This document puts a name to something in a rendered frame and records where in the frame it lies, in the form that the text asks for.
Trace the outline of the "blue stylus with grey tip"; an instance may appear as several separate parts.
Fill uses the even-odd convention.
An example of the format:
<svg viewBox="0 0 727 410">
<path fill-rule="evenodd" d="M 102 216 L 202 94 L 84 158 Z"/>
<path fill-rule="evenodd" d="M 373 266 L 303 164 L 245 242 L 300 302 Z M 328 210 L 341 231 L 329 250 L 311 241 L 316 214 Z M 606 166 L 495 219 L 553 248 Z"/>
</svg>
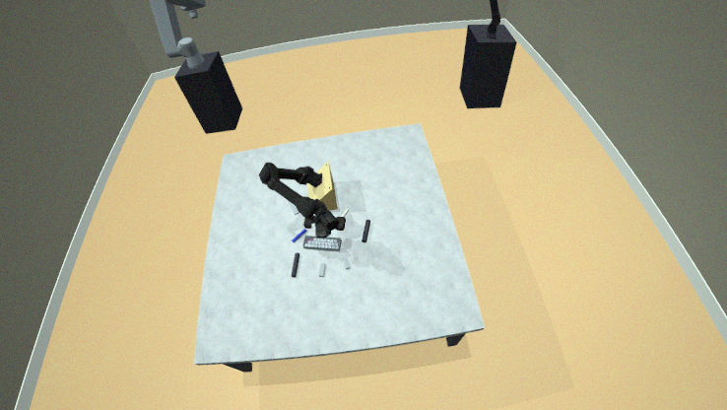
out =
<svg viewBox="0 0 727 410">
<path fill-rule="evenodd" d="M 308 230 L 308 229 L 305 229 L 305 230 L 303 230 L 303 231 L 302 231 L 302 232 L 301 232 L 301 233 L 300 233 L 300 234 L 299 234 L 299 235 L 298 235 L 297 237 L 295 237 L 294 239 L 292 239 L 292 242 L 295 242 L 295 241 L 296 241 L 296 240 L 298 240 L 298 239 L 299 239 L 300 237 L 302 237 L 302 236 L 303 236 L 303 235 L 304 235 L 304 234 L 305 234 L 305 233 L 307 232 L 307 230 Z"/>
</svg>

